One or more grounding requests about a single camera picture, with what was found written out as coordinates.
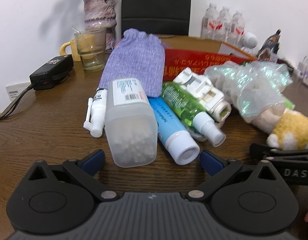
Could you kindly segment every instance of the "gray ribbed panel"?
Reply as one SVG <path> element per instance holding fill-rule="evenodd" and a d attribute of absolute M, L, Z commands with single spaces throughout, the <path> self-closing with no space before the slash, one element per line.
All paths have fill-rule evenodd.
<path fill-rule="evenodd" d="M 125 193 L 101 203 L 80 227 L 55 236 L 21 232 L 9 240 L 296 240 L 287 232 L 254 237 L 219 225 L 203 203 L 184 200 L 179 193 Z"/>

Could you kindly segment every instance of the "black power adapter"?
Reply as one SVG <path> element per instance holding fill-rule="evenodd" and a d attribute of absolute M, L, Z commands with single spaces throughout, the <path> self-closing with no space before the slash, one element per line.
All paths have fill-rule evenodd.
<path fill-rule="evenodd" d="M 15 99 L 9 109 L 0 115 L 0 120 L 6 119 L 16 109 L 20 100 L 28 91 L 55 87 L 69 76 L 73 66 L 72 55 L 58 56 L 46 62 L 29 76 L 31 84 Z"/>
<path fill-rule="evenodd" d="M 51 89 L 68 77 L 72 68 L 72 55 L 55 57 L 29 76 L 31 85 L 34 90 Z"/>

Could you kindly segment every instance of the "mug handle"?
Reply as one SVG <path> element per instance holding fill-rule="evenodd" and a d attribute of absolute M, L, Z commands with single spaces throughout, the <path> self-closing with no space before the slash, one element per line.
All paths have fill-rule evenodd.
<path fill-rule="evenodd" d="M 66 49 L 66 47 L 69 46 L 69 45 L 71 45 L 71 42 L 70 42 L 70 41 L 67 42 L 67 43 L 64 43 L 64 44 L 59 48 L 59 54 L 60 54 L 61 56 L 67 55 L 65 49 Z"/>

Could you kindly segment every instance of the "iridescent plastic bag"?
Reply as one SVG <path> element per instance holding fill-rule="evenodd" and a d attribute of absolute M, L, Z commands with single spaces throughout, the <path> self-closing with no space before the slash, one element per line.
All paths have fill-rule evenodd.
<path fill-rule="evenodd" d="M 227 61 L 223 65 L 208 67 L 204 75 L 224 93 L 225 100 L 233 104 L 248 123 L 269 107 L 284 109 L 281 91 L 292 82 L 286 65 L 271 62 L 252 62 L 242 66 Z"/>

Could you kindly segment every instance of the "cotton swab container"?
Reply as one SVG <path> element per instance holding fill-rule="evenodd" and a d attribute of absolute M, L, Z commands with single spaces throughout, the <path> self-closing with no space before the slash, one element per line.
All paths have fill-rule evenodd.
<path fill-rule="evenodd" d="M 122 168 L 147 165 L 156 159 L 157 123 L 137 78 L 108 84 L 105 132 L 114 163 Z"/>

